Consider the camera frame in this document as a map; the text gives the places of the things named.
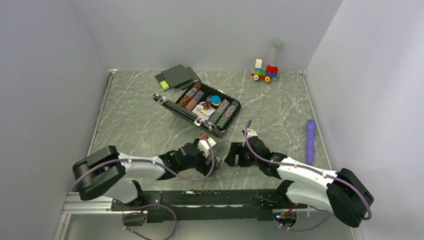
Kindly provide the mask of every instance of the purple toy microphone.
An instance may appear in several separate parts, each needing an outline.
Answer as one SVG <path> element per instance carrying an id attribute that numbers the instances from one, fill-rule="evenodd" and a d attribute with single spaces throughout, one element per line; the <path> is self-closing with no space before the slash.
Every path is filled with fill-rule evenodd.
<path id="1" fill-rule="evenodd" d="M 312 165 L 314 163 L 314 144 L 315 144 L 315 130 L 317 123 L 314 119 L 309 119 L 306 122 L 306 164 Z"/>

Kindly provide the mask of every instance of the blue lego brick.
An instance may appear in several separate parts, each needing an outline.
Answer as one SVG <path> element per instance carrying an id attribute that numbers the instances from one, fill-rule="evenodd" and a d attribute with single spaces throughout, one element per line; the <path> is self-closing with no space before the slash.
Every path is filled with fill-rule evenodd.
<path id="1" fill-rule="evenodd" d="M 277 74 L 276 74 L 276 73 L 269 73 L 269 72 L 266 72 L 266 73 L 265 73 L 265 76 L 270 76 L 270 77 L 276 78 L 276 77 L 277 77 Z"/>
<path id="2" fill-rule="evenodd" d="M 169 89 L 175 88 L 181 84 L 189 82 L 192 79 L 190 72 L 179 64 L 161 73 L 169 85 Z"/>

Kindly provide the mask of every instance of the white wall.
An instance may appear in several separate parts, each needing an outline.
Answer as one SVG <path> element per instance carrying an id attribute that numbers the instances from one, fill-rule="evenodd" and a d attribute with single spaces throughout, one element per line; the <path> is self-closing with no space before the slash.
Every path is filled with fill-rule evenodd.
<path id="1" fill-rule="evenodd" d="M 109 68 L 305 70 L 342 0 L 72 0 Z"/>
<path id="2" fill-rule="evenodd" d="M 68 0 L 0 2 L 0 239 L 52 239 L 109 71 Z"/>
<path id="3" fill-rule="evenodd" d="M 336 170 L 375 198 L 366 240 L 424 239 L 424 2 L 344 0 L 306 84 Z"/>

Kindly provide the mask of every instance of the marble surface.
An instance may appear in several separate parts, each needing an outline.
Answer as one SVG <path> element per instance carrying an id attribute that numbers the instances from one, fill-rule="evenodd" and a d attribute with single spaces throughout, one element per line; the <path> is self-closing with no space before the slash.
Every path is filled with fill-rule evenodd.
<path id="1" fill-rule="evenodd" d="M 92 152 L 115 145 L 120 153 L 152 157 L 177 150 L 204 132 L 153 101 L 159 93 L 176 101 L 183 91 L 161 90 L 155 79 L 159 70 L 119 70 L 106 98 Z M 252 70 L 195 70 L 202 82 L 218 88 L 243 103 L 237 117 L 217 142 L 215 152 L 222 159 L 231 142 L 242 142 L 242 129 L 248 119 L 251 128 L 273 152 L 287 154 L 305 163 L 305 123 L 313 113 L 298 71 L 280 72 L 271 82 L 255 81 Z M 315 135 L 314 166 L 329 169 L 319 134 Z M 202 175 L 194 169 L 181 172 L 191 178 Z M 274 189 L 281 180 L 264 175 L 256 166 L 229 167 L 226 163 L 207 179 L 185 181 L 179 178 L 157 181 L 136 178 L 144 190 L 244 190 Z"/>

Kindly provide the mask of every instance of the yellow lego piece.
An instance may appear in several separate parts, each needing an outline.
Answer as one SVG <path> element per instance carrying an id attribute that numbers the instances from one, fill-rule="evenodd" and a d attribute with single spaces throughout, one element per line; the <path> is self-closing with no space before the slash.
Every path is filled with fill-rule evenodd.
<path id="1" fill-rule="evenodd" d="M 163 90 L 168 90 L 170 88 L 167 81 L 161 81 L 160 85 L 162 86 Z"/>

